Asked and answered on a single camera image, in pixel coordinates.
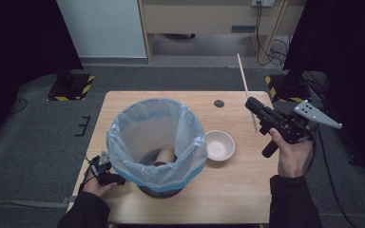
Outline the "wall power outlet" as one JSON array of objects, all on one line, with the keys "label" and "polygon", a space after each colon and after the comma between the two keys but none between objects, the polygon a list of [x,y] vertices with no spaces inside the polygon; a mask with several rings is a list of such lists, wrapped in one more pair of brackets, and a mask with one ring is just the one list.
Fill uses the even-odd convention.
[{"label": "wall power outlet", "polygon": [[275,0],[252,0],[252,7],[263,7],[263,8],[272,8],[275,4]]}]

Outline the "white cabinet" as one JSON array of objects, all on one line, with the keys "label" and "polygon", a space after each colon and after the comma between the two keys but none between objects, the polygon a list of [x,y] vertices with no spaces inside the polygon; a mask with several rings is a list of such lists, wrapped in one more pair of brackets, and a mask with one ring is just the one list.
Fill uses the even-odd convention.
[{"label": "white cabinet", "polygon": [[83,59],[145,59],[138,0],[57,0]]}]

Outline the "person's left hand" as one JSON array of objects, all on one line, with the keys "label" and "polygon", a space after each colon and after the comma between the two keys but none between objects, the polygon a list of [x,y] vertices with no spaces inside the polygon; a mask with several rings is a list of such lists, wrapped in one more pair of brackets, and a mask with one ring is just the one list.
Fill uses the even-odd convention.
[{"label": "person's left hand", "polygon": [[102,199],[108,192],[110,192],[117,186],[118,184],[116,182],[102,186],[97,180],[97,178],[94,176],[94,174],[91,171],[89,171],[86,176],[86,181],[83,187],[83,191],[93,194]]}]

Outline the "black striped stand base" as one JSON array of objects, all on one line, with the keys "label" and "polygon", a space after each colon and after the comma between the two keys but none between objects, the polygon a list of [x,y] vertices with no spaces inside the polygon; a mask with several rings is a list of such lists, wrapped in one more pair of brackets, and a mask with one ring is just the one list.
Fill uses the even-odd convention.
[{"label": "black striped stand base", "polygon": [[297,102],[309,100],[311,94],[308,91],[302,76],[275,74],[265,78],[273,102]]},{"label": "black striped stand base", "polygon": [[89,92],[94,79],[90,74],[70,74],[64,82],[57,79],[48,93],[48,100],[81,101]]}]

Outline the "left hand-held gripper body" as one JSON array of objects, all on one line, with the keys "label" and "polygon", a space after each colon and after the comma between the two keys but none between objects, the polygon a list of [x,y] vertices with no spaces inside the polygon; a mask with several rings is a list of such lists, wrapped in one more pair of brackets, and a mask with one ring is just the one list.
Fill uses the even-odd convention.
[{"label": "left hand-held gripper body", "polygon": [[89,164],[93,175],[98,179],[98,182],[101,185],[109,185],[111,183],[117,183],[118,185],[125,184],[125,178],[119,174],[112,174],[109,172],[111,169],[111,162],[107,152],[103,151],[100,155],[94,157]]}]

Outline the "white paper bowl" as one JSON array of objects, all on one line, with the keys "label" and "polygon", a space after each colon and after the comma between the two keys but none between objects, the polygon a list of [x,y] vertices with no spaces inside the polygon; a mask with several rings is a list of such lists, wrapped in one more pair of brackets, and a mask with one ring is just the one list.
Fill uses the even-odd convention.
[{"label": "white paper bowl", "polygon": [[215,162],[229,160],[236,150],[233,138],[224,131],[211,130],[206,134],[208,158]]}]

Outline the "person's right hand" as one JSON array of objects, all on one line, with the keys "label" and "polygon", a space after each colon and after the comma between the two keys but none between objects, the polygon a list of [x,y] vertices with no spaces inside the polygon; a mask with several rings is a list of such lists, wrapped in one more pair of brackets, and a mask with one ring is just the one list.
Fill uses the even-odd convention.
[{"label": "person's right hand", "polygon": [[286,142],[280,133],[271,128],[269,133],[279,147],[278,174],[284,178],[298,178],[306,173],[306,164],[311,159],[314,146],[311,141],[295,144]]}]

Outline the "black trash bin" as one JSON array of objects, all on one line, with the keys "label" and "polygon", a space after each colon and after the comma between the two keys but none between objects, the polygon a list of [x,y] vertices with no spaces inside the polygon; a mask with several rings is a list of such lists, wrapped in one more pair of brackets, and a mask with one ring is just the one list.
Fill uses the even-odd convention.
[{"label": "black trash bin", "polygon": [[158,192],[146,186],[139,186],[139,189],[143,193],[154,199],[169,199],[178,195],[181,192],[181,189]]},{"label": "black trash bin", "polygon": [[[183,189],[205,167],[206,138],[194,112],[178,101],[158,98],[132,104],[106,134],[113,169],[125,179],[155,191]],[[164,147],[176,160],[155,166]]]}]

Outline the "wooden desk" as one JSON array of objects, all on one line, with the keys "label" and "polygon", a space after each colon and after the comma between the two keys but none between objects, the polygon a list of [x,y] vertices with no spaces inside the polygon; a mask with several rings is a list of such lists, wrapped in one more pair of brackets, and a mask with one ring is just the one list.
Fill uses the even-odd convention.
[{"label": "wooden desk", "polygon": [[252,0],[138,0],[147,59],[158,34],[247,33],[265,64],[278,36],[292,36],[307,0],[275,0],[272,8]]}]

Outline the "beige paper cup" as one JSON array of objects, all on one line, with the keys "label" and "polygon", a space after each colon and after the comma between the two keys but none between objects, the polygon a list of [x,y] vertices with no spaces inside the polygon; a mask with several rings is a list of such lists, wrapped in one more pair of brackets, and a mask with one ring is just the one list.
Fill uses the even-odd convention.
[{"label": "beige paper cup", "polygon": [[156,158],[154,165],[160,166],[165,165],[168,163],[172,163],[176,160],[176,155],[173,147],[164,147],[161,149],[161,151],[158,154],[158,157]]}]

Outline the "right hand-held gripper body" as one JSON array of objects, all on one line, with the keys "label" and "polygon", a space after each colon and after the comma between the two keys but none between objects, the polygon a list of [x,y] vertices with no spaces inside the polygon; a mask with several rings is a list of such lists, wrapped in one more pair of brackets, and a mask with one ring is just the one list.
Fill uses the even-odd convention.
[{"label": "right hand-held gripper body", "polygon": [[341,123],[333,120],[307,100],[295,106],[289,114],[280,113],[268,106],[263,106],[258,110],[258,118],[261,134],[265,135],[271,128],[275,128],[289,144],[313,139],[313,134],[307,128],[309,122],[327,125],[336,129],[342,128]]}]

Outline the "black curtain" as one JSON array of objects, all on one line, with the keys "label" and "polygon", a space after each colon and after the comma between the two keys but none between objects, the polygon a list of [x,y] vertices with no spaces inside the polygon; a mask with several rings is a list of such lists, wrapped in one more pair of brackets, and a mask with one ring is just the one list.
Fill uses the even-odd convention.
[{"label": "black curtain", "polygon": [[327,76],[325,101],[365,161],[365,0],[306,0],[285,68]]},{"label": "black curtain", "polygon": [[0,124],[22,84],[81,67],[56,0],[0,0]]}]

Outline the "wooden chopstick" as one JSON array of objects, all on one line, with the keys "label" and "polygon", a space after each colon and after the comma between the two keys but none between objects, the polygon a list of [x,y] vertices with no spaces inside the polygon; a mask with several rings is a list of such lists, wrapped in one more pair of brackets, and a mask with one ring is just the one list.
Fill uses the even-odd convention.
[{"label": "wooden chopstick", "polygon": [[[243,66],[242,66],[242,61],[241,61],[241,57],[240,57],[239,53],[237,53],[237,59],[238,59],[238,64],[239,64],[239,69],[240,69],[240,76],[241,76],[242,84],[243,84],[243,87],[244,87],[245,96],[246,96],[246,99],[248,100],[250,98],[250,93],[249,93],[249,90],[248,90],[248,86],[247,86],[247,82],[246,82],[246,78],[245,78],[245,74],[244,74],[244,70],[243,70]],[[254,127],[254,131],[255,131],[255,133],[258,133],[258,126],[257,126],[256,120],[255,120],[255,115],[251,111],[250,111],[250,113],[251,113],[251,119],[252,119],[252,124],[253,124],[253,127]]]}]

